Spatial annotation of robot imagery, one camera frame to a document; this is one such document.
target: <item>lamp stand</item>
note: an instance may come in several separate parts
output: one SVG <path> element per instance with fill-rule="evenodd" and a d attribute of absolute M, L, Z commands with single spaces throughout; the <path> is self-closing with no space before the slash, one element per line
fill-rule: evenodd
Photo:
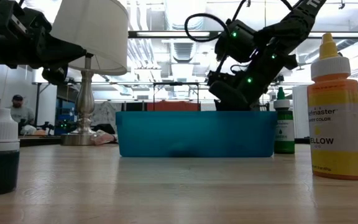
<path fill-rule="evenodd" d="M 94 110 L 94 98 L 92 92 L 93 72 L 90 72 L 91 58 L 86 54 L 85 70 L 81 71 L 81 89 L 75 101 L 75 109 L 78 112 L 77 129 L 68 134 L 62 134 L 63 146 L 90 146 L 93 145 L 92 137 L 96 135 L 91 130 L 91 115 Z"/>

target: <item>man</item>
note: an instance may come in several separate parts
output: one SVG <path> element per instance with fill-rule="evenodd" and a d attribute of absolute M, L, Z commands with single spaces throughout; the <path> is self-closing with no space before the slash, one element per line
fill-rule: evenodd
<path fill-rule="evenodd" d="M 23 105 L 23 97 L 20 95 L 14 95 L 12 99 L 11 116 L 14 121 L 20 123 L 21 119 L 25 120 L 26 124 L 34 125 L 34 112 L 31 108 Z"/>

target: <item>wooden table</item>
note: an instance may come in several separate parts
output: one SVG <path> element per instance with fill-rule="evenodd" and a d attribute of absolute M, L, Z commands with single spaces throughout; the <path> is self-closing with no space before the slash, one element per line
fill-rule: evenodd
<path fill-rule="evenodd" d="M 308 148 L 264 159 L 23 148 L 17 190 L 0 195 L 0 223 L 358 223 L 358 182 L 313 177 Z"/>

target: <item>green bottle cap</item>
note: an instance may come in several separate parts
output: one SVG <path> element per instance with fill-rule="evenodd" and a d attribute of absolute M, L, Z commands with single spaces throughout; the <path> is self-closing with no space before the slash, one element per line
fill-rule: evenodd
<path fill-rule="evenodd" d="M 277 99 L 285 100 L 285 93 L 284 93 L 283 87 L 278 88 Z"/>

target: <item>blue plastic bin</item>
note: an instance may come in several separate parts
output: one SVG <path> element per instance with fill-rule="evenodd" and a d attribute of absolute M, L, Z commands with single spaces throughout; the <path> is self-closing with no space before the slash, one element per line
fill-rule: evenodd
<path fill-rule="evenodd" d="M 276 112 L 122 111 L 123 157 L 270 157 Z"/>

